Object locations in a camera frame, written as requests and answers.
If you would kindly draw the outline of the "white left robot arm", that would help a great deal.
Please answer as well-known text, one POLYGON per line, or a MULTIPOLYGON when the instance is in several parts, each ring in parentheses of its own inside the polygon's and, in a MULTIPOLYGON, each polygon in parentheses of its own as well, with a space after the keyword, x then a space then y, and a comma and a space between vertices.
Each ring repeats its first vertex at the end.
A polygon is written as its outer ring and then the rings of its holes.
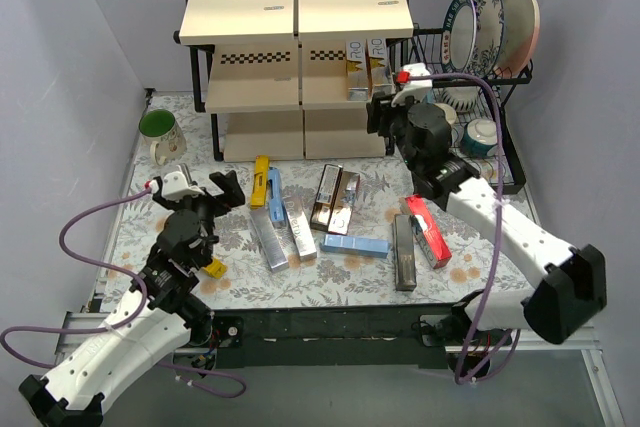
POLYGON ((44 426, 99 426, 113 402, 175 350, 202 348, 190 370, 212 373, 220 347, 238 343, 243 322, 218 318, 193 290, 197 272, 214 262, 215 220, 245 202, 235 172, 214 172, 212 195, 186 166, 149 181, 144 192, 169 210, 141 271, 119 304, 96 328, 75 329, 84 341, 42 376, 28 376, 19 392, 44 426))

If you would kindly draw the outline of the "silver white toothpaste box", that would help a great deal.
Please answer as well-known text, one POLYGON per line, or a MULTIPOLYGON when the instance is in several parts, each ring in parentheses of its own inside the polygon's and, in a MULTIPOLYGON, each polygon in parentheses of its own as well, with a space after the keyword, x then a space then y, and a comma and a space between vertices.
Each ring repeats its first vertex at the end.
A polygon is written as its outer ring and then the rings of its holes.
POLYGON ((283 204, 300 260, 306 262, 316 259, 317 248, 301 199, 296 196, 285 197, 283 204))

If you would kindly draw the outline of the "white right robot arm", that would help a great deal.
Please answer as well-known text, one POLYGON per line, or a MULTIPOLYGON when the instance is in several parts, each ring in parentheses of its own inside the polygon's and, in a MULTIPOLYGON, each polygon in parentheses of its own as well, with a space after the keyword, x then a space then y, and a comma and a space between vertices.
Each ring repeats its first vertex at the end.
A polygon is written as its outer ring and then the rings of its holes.
POLYGON ((392 140, 409 169, 414 191, 464 221, 525 276, 525 289, 475 291, 441 321, 464 344, 488 331, 525 329, 562 344, 607 304, 604 255, 577 248, 504 203, 479 172, 451 150, 451 127, 441 109, 414 94, 377 93, 367 106, 367 131, 392 140))

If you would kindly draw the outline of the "silver RO toothpaste box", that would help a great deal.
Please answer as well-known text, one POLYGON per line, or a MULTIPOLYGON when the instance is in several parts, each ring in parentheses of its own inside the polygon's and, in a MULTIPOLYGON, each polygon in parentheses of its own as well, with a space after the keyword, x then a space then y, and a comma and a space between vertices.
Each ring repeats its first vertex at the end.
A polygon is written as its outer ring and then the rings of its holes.
POLYGON ((371 94, 378 92, 385 95, 393 94, 395 86, 389 65, 386 41, 382 38, 368 39, 367 57, 371 94))

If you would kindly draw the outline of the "orange RO toothpaste box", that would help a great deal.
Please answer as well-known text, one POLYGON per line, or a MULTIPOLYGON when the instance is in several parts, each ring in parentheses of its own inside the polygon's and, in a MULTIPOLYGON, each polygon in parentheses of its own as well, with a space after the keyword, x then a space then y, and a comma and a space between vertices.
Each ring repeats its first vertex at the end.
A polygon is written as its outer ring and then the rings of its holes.
POLYGON ((364 40, 346 41, 347 100, 367 101, 370 82, 364 40))

